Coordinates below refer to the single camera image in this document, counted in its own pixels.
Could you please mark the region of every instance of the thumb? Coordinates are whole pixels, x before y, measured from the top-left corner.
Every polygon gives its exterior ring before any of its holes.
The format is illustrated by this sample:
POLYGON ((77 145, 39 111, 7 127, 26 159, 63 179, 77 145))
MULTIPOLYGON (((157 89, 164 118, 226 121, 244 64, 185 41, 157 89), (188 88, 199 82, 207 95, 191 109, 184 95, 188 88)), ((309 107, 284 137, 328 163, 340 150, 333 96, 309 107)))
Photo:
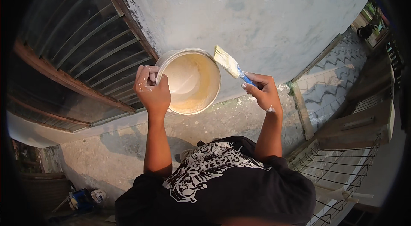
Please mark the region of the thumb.
POLYGON ((167 75, 163 74, 160 79, 160 83, 158 84, 160 88, 166 88, 167 90, 170 89, 168 86, 168 77, 167 75))
POLYGON ((262 94, 263 91, 259 90, 257 87, 255 87, 252 84, 248 83, 243 83, 241 87, 247 91, 247 93, 251 94, 254 98, 259 98, 262 94))

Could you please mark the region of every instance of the hand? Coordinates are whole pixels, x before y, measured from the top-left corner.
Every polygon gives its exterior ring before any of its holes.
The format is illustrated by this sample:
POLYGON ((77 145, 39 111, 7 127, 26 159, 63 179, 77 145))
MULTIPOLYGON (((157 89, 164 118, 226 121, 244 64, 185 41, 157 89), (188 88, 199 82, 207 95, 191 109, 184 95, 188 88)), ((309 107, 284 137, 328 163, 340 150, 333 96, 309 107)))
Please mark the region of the hand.
POLYGON ((162 75, 159 85, 155 85, 159 67, 141 65, 138 67, 133 90, 146 107, 149 118, 164 120, 170 106, 171 94, 167 75, 162 75))
POLYGON ((251 84, 243 83, 241 87, 247 91, 247 94, 251 94, 257 99, 257 103, 260 108, 267 112, 275 112, 280 115, 282 119, 282 107, 280 102, 280 97, 278 96, 277 87, 275 85, 272 76, 268 75, 258 75, 249 72, 244 72, 244 74, 254 82, 255 87, 251 84))

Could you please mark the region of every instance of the brush bristles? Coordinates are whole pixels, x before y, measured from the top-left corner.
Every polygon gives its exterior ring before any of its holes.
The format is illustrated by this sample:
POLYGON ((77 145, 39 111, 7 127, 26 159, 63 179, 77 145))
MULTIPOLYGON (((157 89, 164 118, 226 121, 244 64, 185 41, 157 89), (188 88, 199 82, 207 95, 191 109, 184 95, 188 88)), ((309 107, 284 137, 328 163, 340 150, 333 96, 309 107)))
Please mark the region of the brush bristles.
POLYGON ((237 61, 218 45, 215 46, 214 61, 220 64, 232 77, 239 77, 237 61))

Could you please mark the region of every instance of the forearm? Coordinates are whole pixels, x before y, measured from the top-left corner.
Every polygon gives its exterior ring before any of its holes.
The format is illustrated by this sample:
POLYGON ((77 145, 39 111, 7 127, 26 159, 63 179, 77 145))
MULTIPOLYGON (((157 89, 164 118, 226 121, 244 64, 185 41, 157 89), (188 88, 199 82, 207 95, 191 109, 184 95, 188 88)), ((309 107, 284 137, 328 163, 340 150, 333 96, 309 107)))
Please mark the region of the forearm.
POLYGON ((254 155, 257 160, 264 162, 270 156, 282 156, 281 148, 282 113, 267 112, 254 155))
POLYGON ((150 117, 149 114, 144 172, 150 171, 162 177, 169 177, 172 170, 171 152, 164 128, 164 118, 150 117))

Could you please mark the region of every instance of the paint brush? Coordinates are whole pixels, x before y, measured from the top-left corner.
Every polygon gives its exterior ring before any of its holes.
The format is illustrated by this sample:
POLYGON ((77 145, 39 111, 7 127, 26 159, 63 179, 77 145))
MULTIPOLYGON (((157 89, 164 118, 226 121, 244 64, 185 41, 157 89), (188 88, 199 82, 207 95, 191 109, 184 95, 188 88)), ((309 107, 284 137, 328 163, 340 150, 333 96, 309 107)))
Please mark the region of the paint brush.
POLYGON ((241 71, 238 66, 237 61, 218 45, 216 45, 214 49, 214 61, 220 64, 232 77, 241 78, 246 83, 256 86, 247 76, 244 75, 243 71, 241 71))

